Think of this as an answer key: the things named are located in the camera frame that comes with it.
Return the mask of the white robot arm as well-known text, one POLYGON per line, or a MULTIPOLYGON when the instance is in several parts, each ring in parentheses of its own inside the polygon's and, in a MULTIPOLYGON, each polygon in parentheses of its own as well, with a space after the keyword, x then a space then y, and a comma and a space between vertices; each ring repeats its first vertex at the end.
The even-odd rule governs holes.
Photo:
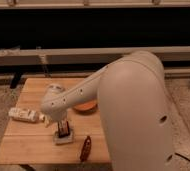
POLYGON ((125 55, 64 92, 51 85, 41 111, 57 122, 66 109, 93 99, 113 171, 176 171, 169 95, 156 55, 125 55))

